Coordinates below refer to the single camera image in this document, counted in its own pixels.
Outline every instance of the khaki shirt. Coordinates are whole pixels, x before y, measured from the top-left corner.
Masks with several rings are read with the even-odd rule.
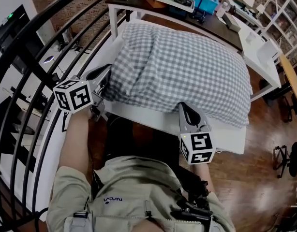
[[[95,231],[129,232],[147,218],[148,209],[166,232],[204,232],[201,222],[175,220],[170,215],[173,208],[179,209],[177,190],[181,184],[165,163],[133,156],[118,157],[95,172],[104,186],[92,200],[90,185],[81,172],[59,168],[46,218],[50,232],[62,232],[66,218],[84,210],[93,214]],[[234,225],[216,195],[210,193],[207,198],[217,218],[217,222],[212,222],[211,231],[234,232]]]

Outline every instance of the pillow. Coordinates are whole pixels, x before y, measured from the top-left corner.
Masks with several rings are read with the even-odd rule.
[[[252,87],[239,54],[207,37],[153,25],[129,23],[122,38],[106,100],[162,112],[190,102],[208,117],[248,125]]]

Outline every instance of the bottle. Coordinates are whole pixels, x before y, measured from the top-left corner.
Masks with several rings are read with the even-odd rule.
[[[225,14],[225,12],[226,12],[226,8],[227,8],[227,6],[228,6],[228,3],[224,2],[224,3],[220,6],[220,8],[218,9],[218,11],[216,12],[216,16],[217,16],[217,17],[222,17],[222,16]]]

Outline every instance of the black metal railing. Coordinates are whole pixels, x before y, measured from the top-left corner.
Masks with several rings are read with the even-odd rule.
[[[22,79],[20,80],[19,84],[17,85],[17,88],[15,92],[13,93],[13,96],[11,98],[11,101],[8,105],[8,108],[6,110],[1,130],[0,130],[0,162],[1,162],[1,154],[2,154],[2,147],[5,143],[5,141],[8,139],[7,134],[9,133],[8,125],[10,124],[10,111],[15,106],[16,101],[21,94],[21,91],[24,87],[24,85],[27,83],[29,77],[31,74],[34,74],[41,83],[39,84],[34,96],[31,99],[30,105],[22,119],[21,126],[19,133],[17,135],[16,144],[14,147],[14,153],[13,153],[13,160],[12,160],[12,166],[11,166],[11,175],[10,175],[10,187],[9,187],[9,197],[5,197],[5,195],[1,191],[1,185],[0,185],[0,214],[6,214],[7,218],[5,216],[2,216],[2,222],[3,226],[0,227],[0,231],[7,231],[11,229],[15,229],[16,227],[25,224],[28,221],[31,221],[33,219],[36,220],[36,225],[38,224],[38,220],[40,215],[46,211],[46,209],[42,210],[41,212],[36,211],[36,198],[37,198],[37,191],[38,191],[38,184],[39,184],[39,178],[42,168],[42,163],[46,154],[47,146],[50,141],[53,129],[56,125],[56,122],[60,116],[60,110],[57,110],[57,112],[53,115],[52,123],[49,126],[46,138],[44,139],[43,147],[40,149],[40,158],[38,161],[38,165],[35,168],[36,174],[35,174],[35,180],[34,180],[34,186],[33,186],[33,194],[32,194],[32,208],[31,211],[27,208],[27,188],[28,188],[28,177],[30,173],[29,166],[31,165],[31,161],[33,158],[33,153],[36,147],[36,143],[38,140],[38,137],[41,132],[41,128],[44,124],[44,121],[46,119],[46,116],[49,113],[50,107],[54,101],[54,95],[52,94],[49,98],[42,116],[38,122],[30,149],[27,157],[27,162],[25,165],[25,172],[24,172],[24,179],[23,179],[23,189],[22,189],[22,200],[19,200],[15,196],[15,173],[16,173],[16,166],[18,161],[18,154],[19,149],[21,147],[21,142],[23,140],[23,136],[25,133],[25,129],[28,125],[30,116],[33,112],[33,109],[38,101],[39,96],[41,95],[44,87],[48,87],[52,89],[57,82],[53,79],[53,73],[58,67],[59,63],[63,60],[63,58],[66,56],[66,54],[74,47],[76,42],[79,41],[79,39],[96,23],[98,22],[107,12],[108,9],[104,9],[100,14],[96,15],[96,17],[89,22],[77,35],[64,47],[60,55],[57,57],[56,61],[52,64],[50,69],[46,72],[39,64],[39,61],[42,59],[42,57],[46,54],[46,52],[50,49],[50,47],[55,43],[55,41],[62,35],[63,32],[65,32],[66,29],[68,29],[75,21],[77,21],[82,15],[84,15],[87,11],[89,11],[91,8],[93,8],[95,5],[99,4],[103,0],[96,0],[92,2],[87,7],[83,8],[80,12],[75,14],[68,22],[63,25],[56,33],[55,35],[46,43],[46,45],[40,50],[40,52],[36,55],[36,57],[33,57],[32,54],[27,50],[25,47],[26,42],[29,40],[31,32],[36,32],[46,21],[48,21],[53,15],[55,15],[57,12],[59,12],[62,8],[64,8],[66,5],[68,5],[73,0],[56,0],[53,3],[51,3],[48,7],[46,7],[41,13],[36,15],[14,38],[12,43],[5,49],[5,52],[0,57],[0,84],[3,79],[3,77],[6,74],[6,71],[8,67],[12,64],[13,60],[16,56],[19,56],[21,60],[26,64],[27,68],[25,69],[25,72],[23,74]],[[126,19],[126,16],[124,16],[120,21],[119,24],[123,22],[123,20]],[[76,63],[80,60],[82,55],[88,50],[88,48],[93,44],[93,42],[101,35],[102,32],[105,31],[105,29],[109,26],[110,22],[109,20],[104,23],[101,28],[97,31],[97,33],[89,40],[89,42],[82,47],[81,51],[77,54],[77,56],[74,58],[74,60],[71,62],[61,79],[60,82],[65,80],[67,76],[70,74],[70,72],[73,70]],[[103,44],[106,42],[107,39],[109,39],[111,35],[111,32],[107,32],[106,35],[103,37],[102,40],[100,40],[97,43],[97,46],[95,49],[90,53],[89,57],[86,59],[86,62],[83,64],[80,71],[76,74],[77,76],[81,76],[83,72],[85,71],[88,64],[91,62],[91,60],[94,58],[94,56],[97,54],[97,52],[101,49]],[[4,203],[7,203],[10,207],[10,214],[4,210],[4,205],[2,204],[2,199],[4,200]],[[21,206],[21,212],[18,211],[16,206],[18,204]]]

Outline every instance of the person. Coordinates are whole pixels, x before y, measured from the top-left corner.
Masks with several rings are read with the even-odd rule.
[[[235,231],[214,194],[207,164],[194,165],[193,171],[208,182],[207,201],[214,217],[209,228],[201,221],[175,219],[171,211],[180,209],[177,202],[182,198],[172,170],[178,165],[177,137],[155,131],[152,144],[137,149],[132,122],[118,116],[107,121],[105,166],[93,171],[90,185],[89,117],[83,109],[70,118],[46,218],[50,232]]]

